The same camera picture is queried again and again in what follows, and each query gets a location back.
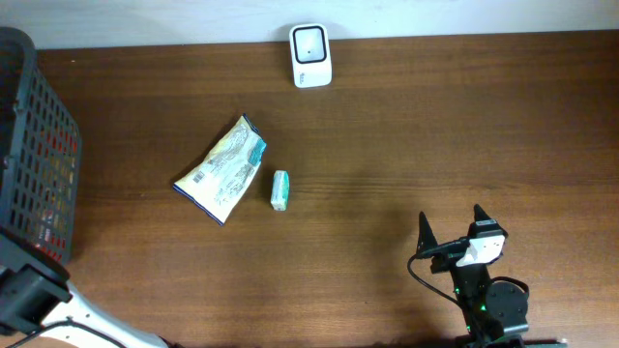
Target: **wooden table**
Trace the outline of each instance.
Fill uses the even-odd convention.
[[[480,203],[510,232],[490,273],[531,286],[525,337],[616,346],[619,32],[331,47],[333,82],[312,90],[294,87],[287,43],[41,52],[84,139],[76,286],[187,347],[453,337],[461,313],[405,263],[421,210],[446,242]],[[268,148],[219,227],[171,185],[242,112]]]

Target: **teal label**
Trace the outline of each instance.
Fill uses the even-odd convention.
[[[250,163],[251,165],[258,165],[262,160],[262,153],[267,148],[267,143],[262,139],[258,139],[258,142],[255,143],[253,150],[251,151]]]

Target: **white backdrop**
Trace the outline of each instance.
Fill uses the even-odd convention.
[[[38,48],[619,29],[619,0],[0,0],[0,25]]]

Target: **barcode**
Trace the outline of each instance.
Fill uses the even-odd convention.
[[[202,173],[201,171],[197,172],[197,174],[195,174],[195,176],[193,177],[193,180],[196,184],[199,183],[202,179],[204,179],[204,173]]]

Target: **plastic basket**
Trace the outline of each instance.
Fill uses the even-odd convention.
[[[0,28],[0,91],[0,226],[66,264],[81,137],[32,41],[13,28]]]

